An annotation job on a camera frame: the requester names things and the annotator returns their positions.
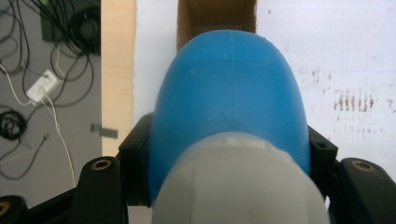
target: dirty white wall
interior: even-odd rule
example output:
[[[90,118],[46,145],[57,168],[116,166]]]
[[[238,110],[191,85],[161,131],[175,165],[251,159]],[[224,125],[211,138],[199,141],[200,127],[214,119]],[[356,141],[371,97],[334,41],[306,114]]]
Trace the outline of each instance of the dirty white wall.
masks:
[[[373,161],[396,179],[396,2],[259,0],[257,34],[290,64],[308,124],[338,159]],[[177,0],[137,1],[134,124],[154,110],[176,55]]]

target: white cylindrical object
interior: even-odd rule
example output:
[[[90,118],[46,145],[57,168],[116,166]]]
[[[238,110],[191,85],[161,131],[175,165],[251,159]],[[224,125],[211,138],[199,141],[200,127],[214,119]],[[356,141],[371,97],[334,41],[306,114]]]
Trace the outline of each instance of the white cylindrical object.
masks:
[[[312,180],[284,151],[246,133],[218,133],[166,177],[154,224],[329,223]]]

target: white cable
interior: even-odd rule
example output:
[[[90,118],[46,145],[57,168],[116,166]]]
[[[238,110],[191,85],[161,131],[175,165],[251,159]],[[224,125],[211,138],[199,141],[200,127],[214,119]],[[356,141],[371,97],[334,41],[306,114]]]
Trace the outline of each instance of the white cable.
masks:
[[[44,94],[44,97],[49,101],[49,103],[50,103],[50,105],[52,107],[52,110],[45,104],[43,99],[41,99],[41,103],[43,104],[44,107],[46,107],[48,109],[48,111],[51,113],[51,115],[53,116],[53,118],[55,120],[56,131],[58,132],[59,137],[61,138],[62,142],[64,143],[64,149],[66,150],[67,159],[69,160],[70,169],[72,171],[73,187],[75,187],[76,186],[76,179],[75,179],[75,173],[74,173],[74,166],[73,166],[73,162],[72,162],[71,157],[70,157],[69,148],[67,147],[67,144],[64,141],[64,137],[61,134],[61,127],[59,125],[59,122],[58,122],[58,119],[57,119],[57,116],[56,116],[55,106],[53,105],[53,102],[51,101],[51,99],[48,97],[47,94]]]
[[[18,98],[17,94],[14,91],[14,86],[12,85],[12,81],[11,81],[11,78],[9,77],[9,73],[2,64],[0,64],[0,69],[6,74],[6,76],[8,78],[9,86],[11,87],[12,93],[14,94],[14,97],[18,101],[18,103],[22,106],[30,105],[32,103],[32,101],[28,101],[27,103],[24,103]]]
[[[66,75],[64,74],[64,72],[61,70],[61,68],[59,68],[59,61],[60,61],[60,54],[61,54],[61,48],[59,47],[59,45],[57,46],[58,48],[58,56],[56,58],[56,68],[58,69],[58,71],[62,74],[63,77],[66,77]]]

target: blue balloon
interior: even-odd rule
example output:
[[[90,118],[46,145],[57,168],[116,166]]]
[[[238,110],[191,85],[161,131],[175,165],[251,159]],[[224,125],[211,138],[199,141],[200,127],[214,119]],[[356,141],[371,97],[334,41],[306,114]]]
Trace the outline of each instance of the blue balloon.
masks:
[[[254,134],[288,152],[309,174],[301,94],[282,54],[258,35],[229,30],[204,33],[173,60],[150,127],[152,204],[180,154],[221,132]]]

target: cardboard box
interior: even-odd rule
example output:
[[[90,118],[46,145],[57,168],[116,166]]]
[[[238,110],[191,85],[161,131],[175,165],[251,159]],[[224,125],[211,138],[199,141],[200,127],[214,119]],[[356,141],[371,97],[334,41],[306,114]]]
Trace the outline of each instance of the cardboard box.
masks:
[[[177,51],[208,31],[256,33],[256,5],[257,0],[178,0]]]

